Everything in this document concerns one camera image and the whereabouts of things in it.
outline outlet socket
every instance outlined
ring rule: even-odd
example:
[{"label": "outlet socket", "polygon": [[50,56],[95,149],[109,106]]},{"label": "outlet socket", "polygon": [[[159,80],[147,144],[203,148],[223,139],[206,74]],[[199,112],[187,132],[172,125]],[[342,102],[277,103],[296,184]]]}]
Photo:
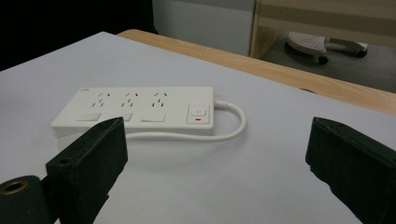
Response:
[{"label": "outlet socket", "polygon": [[212,134],[211,87],[82,88],[51,123],[57,137],[85,133],[98,122],[124,118],[126,133]]}]

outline white power cord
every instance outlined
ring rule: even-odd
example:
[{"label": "white power cord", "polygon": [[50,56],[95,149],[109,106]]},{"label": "white power cord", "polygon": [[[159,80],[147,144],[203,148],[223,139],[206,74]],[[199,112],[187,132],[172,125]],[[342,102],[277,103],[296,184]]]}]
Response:
[{"label": "white power cord", "polygon": [[247,118],[244,111],[236,105],[225,101],[215,101],[215,109],[224,108],[231,109],[237,113],[240,118],[240,124],[237,129],[232,133],[219,136],[206,136],[206,135],[194,135],[194,134],[184,134],[184,133],[128,133],[126,134],[127,139],[134,140],[184,140],[184,141],[198,141],[198,142],[221,142],[232,139],[244,131],[247,125]]}]

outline power switch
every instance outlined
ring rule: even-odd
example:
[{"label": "power switch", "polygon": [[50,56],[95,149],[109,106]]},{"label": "power switch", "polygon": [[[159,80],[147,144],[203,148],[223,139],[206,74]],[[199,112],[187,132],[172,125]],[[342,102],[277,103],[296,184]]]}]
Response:
[{"label": "power switch", "polygon": [[189,105],[188,124],[208,124],[209,105]]},{"label": "power switch", "polygon": [[206,115],[206,106],[193,105],[190,107],[190,112],[194,117],[203,117]]},{"label": "power switch", "polygon": [[88,113],[80,115],[77,121],[97,121],[99,120],[101,113]]},{"label": "power switch", "polygon": [[165,120],[164,113],[147,112],[145,113],[141,120],[142,122],[163,122]]}]

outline white power strip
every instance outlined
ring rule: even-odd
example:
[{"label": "white power strip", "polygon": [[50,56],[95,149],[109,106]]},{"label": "white power strip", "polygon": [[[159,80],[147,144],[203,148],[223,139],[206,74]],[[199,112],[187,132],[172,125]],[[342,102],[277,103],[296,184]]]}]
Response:
[{"label": "white power strip", "polygon": [[[235,111],[241,119],[232,133],[213,136],[214,109]],[[60,150],[93,125],[123,117],[127,139],[217,142],[236,137],[246,127],[245,113],[215,101],[211,87],[83,88],[51,123]]]}]

